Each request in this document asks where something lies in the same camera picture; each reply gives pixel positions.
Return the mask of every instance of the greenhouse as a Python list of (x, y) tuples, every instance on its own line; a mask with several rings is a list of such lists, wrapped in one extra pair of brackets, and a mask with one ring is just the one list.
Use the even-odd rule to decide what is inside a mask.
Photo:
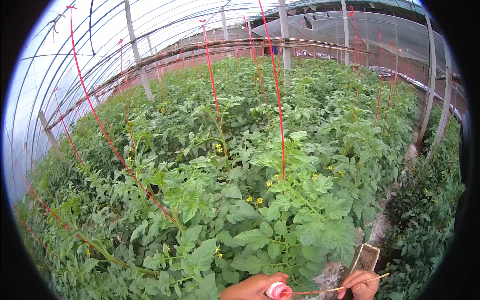
[(8, 91), (12, 215), (60, 299), (356, 270), (414, 299), (465, 189), (459, 74), (417, 0), (56, 0)]

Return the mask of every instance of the tomato plant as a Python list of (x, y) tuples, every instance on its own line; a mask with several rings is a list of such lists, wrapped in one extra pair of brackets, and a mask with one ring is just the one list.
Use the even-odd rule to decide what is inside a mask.
[(241, 59), (239, 72), (227, 58), (213, 65), (219, 114), (210, 78), (197, 68), (151, 82), (153, 101), (141, 87), (126, 91), (133, 140), (121, 96), (98, 108), (129, 168), (175, 222), (124, 168), (94, 117), (78, 120), (71, 136), (87, 170), (63, 139), (65, 159), (49, 153), (31, 177), (72, 231), (38, 205), (29, 210), (31, 195), (20, 207), (49, 247), (25, 234), (53, 288), (73, 299), (217, 299), (250, 274), (281, 271), (303, 291), (327, 261), (349, 265), (355, 228), (368, 239), (376, 199), (398, 180), (418, 114), (415, 89), (400, 84), (388, 120), (382, 103), (374, 127), (378, 93), (386, 99), (390, 88), (380, 91), (377, 75), (362, 71), (357, 81), (335, 61), (297, 63), (280, 77), (285, 180), (268, 64), (260, 65), (268, 107), (253, 61)]

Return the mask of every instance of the wooden pole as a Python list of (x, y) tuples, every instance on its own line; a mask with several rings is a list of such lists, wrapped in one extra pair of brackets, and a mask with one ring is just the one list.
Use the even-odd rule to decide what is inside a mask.
[(40, 123), (42, 123), (42, 127), (44, 128), (45, 133), (47, 134), (48, 141), (50, 142), (50, 146), (55, 150), (55, 152), (57, 152), (57, 155), (58, 155), (60, 158), (63, 159), (64, 156), (63, 156), (63, 153), (60, 152), (60, 145), (59, 145), (59, 143), (57, 142), (57, 140), (56, 140), (55, 137), (53, 136), (52, 131), (46, 129), (48, 123), (47, 123), (47, 119), (45, 118), (45, 114), (43, 113), (43, 111), (41, 111), (41, 112), (38, 113), (38, 118), (40, 119)]
[(420, 147), (423, 143), (423, 137), (427, 131), (428, 120), (430, 119), (430, 113), (432, 112), (433, 96), (435, 95), (435, 73), (437, 70), (437, 57), (435, 54), (435, 40), (433, 39), (432, 23), (430, 22), (430, 18), (426, 12), (425, 18), (427, 19), (428, 37), (430, 43), (430, 85), (428, 91), (427, 109), (425, 110), (423, 123), (417, 140), (418, 147)]

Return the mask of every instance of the support post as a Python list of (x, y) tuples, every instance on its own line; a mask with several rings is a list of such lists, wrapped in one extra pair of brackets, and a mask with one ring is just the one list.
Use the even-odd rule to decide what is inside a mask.
[[(223, 39), (228, 39), (227, 20), (225, 18), (223, 7), (220, 9), (220, 14), (222, 15)], [(227, 56), (232, 56), (232, 52), (228, 51)]]
[[(285, 0), (278, 0), (278, 10), (280, 12), (280, 27), (282, 29), (282, 38), (289, 38), (290, 35), (288, 34), (287, 8), (285, 6)], [(283, 70), (285, 70), (285, 73), (290, 72), (290, 55), (290, 49), (283, 48)]]
[(98, 106), (100, 106), (100, 100), (98, 100), (98, 97), (96, 96), (96, 94), (94, 94), (93, 97), (95, 98), (96, 103), (98, 104)]
[(427, 109), (424, 113), (423, 123), (417, 140), (417, 146), (421, 146), (423, 137), (427, 131), (428, 120), (430, 119), (430, 113), (432, 112), (433, 96), (435, 95), (435, 73), (437, 70), (437, 57), (435, 54), (435, 41), (433, 39), (432, 23), (430, 22), (430, 17), (426, 12), (425, 18), (427, 19), (428, 38), (430, 43), (430, 84), (428, 90)]
[(55, 139), (55, 137), (53, 136), (52, 131), (46, 129), (47, 126), (48, 126), (48, 123), (47, 123), (47, 119), (45, 118), (45, 114), (43, 113), (43, 111), (38, 113), (38, 118), (40, 119), (40, 123), (42, 123), (42, 127), (43, 127), (45, 133), (47, 134), (48, 141), (50, 142), (50, 146), (55, 150), (55, 152), (57, 152), (57, 155), (60, 158), (64, 158), (63, 153), (60, 152), (60, 145), (57, 142), (57, 140)]
[[(248, 32), (252, 36), (252, 25), (250, 24), (250, 17), (248, 18)], [(253, 58), (253, 50), (250, 49), (250, 58)]]
[(370, 49), (368, 47), (368, 33), (369, 33), (369, 30), (368, 30), (368, 23), (367, 23), (367, 14), (365, 14), (365, 42), (367, 43), (367, 69), (370, 69)]
[[(343, 29), (345, 31), (345, 46), (350, 47), (350, 35), (348, 33), (347, 5), (342, 0)], [(350, 53), (345, 51), (345, 65), (350, 64)]]
[[(397, 25), (396, 25), (396, 19), (395, 20), (395, 42), (396, 46), (398, 47), (398, 30), (397, 30)], [(398, 55), (400, 54), (400, 50), (397, 50), (396, 52), (396, 63), (395, 63), (395, 82), (398, 79)]]
[(152, 43), (150, 43), (150, 36), (147, 36), (148, 47), (150, 48), (150, 54), (153, 56)]
[[(137, 62), (137, 64), (139, 64), (142, 61), (142, 58), (140, 57), (140, 54), (138, 52), (137, 42), (135, 41), (135, 32), (133, 30), (133, 24), (132, 24), (132, 14), (130, 13), (130, 2), (128, 0), (125, 0), (125, 14), (127, 15), (127, 26), (128, 26), (128, 33), (130, 34), (130, 41), (133, 41), (132, 42), (133, 56), (135, 56), (135, 61)], [(142, 82), (142, 85), (144, 86), (145, 93), (147, 95), (148, 100), (153, 100), (152, 90), (150, 89), (150, 85), (148, 84), (148, 78), (147, 78), (147, 75), (145, 74), (145, 69), (140, 68), (139, 73), (140, 73), (140, 80)]]
[(444, 136), (445, 126), (448, 121), (449, 111), (450, 111), (450, 99), (452, 96), (452, 59), (450, 57), (450, 51), (448, 49), (447, 41), (444, 39), (444, 48), (445, 48), (445, 65), (446, 69), (446, 82), (445, 82), (445, 97), (444, 97), (444, 109), (442, 110), (442, 117), (440, 118), (440, 123), (438, 124), (437, 135), (435, 136), (435, 141), (433, 142), (430, 152), (427, 154), (427, 161), (430, 162), (431, 159), (435, 156), (437, 151), (437, 145), (441, 142), (441, 139)]

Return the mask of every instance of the wire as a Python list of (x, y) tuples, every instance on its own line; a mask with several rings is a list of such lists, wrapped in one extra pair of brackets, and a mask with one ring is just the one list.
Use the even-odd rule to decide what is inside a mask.
[(92, 10), (93, 10), (93, 0), (92, 0), (92, 5), (90, 5), (90, 27), (88, 29), (88, 32), (90, 32), (90, 46), (92, 47), (92, 53), (95, 56), (95, 50), (93, 50), (93, 45), (92, 45)]

